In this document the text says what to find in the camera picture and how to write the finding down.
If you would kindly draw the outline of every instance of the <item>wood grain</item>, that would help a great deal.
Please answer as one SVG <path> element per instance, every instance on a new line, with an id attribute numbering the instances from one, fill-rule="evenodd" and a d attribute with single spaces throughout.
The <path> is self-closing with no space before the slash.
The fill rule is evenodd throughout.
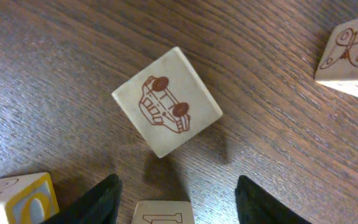
<path id="1" fill-rule="evenodd" d="M 358 1 L 0 1 L 0 177 L 47 170 L 62 208 L 110 173 L 137 201 L 237 223 L 252 180 L 313 223 L 358 223 L 358 98 L 313 81 Z M 157 159 L 111 92 L 174 46 L 224 116 Z"/>

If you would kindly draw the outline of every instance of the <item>beige block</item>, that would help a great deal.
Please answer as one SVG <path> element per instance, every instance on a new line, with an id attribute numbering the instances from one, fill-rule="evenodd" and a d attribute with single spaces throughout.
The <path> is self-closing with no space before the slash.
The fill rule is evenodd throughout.
<path id="1" fill-rule="evenodd" d="M 358 19 L 335 27 L 315 80 L 358 97 Z"/>
<path id="2" fill-rule="evenodd" d="M 38 224 L 58 212 L 48 173 L 0 179 L 0 224 Z"/>
<path id="3" fill-rule="evenodd" d="M 112 96 L 158 157 L 166 156 L 223 115 L 178 47 Z"/>
<path id="4" fill-rule="evenodd" d="M 136 205 L 132 224 L 194 224 L 190 202 L 141 201 Z"/>

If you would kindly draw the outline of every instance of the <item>cube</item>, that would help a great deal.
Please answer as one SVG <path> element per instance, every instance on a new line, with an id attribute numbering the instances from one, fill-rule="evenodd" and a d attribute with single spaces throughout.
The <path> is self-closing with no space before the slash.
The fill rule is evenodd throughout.
<path id="1" fill-rule="evenodd" d="M 223 115 L 178 47 L 112 96 L 158 157 L 166 156 Z"/>
<path id="2" fill-rule="evenodd" d="M 358 19 L 335 27 L 314 79 L 358 97 Z"/>
<path id="3" fill-rule="evenodd" d="M 49 173 L 0 179 L 0 224 L 37 224 L 58 212 Z"/>
<path id="4" fill-rule="evenodd" d="M 140 201 L 132 224 L 185 223 L 195 224 L 190 202 Z"/>

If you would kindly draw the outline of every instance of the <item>dark wooden surface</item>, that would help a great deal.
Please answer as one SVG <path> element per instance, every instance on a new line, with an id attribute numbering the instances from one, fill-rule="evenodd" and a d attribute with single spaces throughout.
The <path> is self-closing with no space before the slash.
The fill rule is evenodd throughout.
<path id="1" fill-rule="evenodd" d="M 62 208 L 110 173 L 137 201 L 236 223 L 248 175 L 313 223 L 358 223 L 358 98 L 313 81 L 358 1 L 0 1 L 0 177 L 51 172 Z M 111 92 L 174 46 L 224 116 L 157 159 Z"/>

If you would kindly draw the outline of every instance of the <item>table surface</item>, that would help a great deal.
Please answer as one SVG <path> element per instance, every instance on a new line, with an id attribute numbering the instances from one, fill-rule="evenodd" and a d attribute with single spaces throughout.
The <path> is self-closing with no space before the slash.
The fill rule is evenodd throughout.
<path id="1" fill-rule="evenodd" d="M 49 171 L 67 207 L 108 174 L 118 223 L 191 200 L 237 223 L 247 175 L 313 223 L 358 223 L 358 98 L 313 81 L 358 1 L 0 1 L 0 177 Z M 111 92 L 179 46 L 224 116 L 158 159 Z"/>

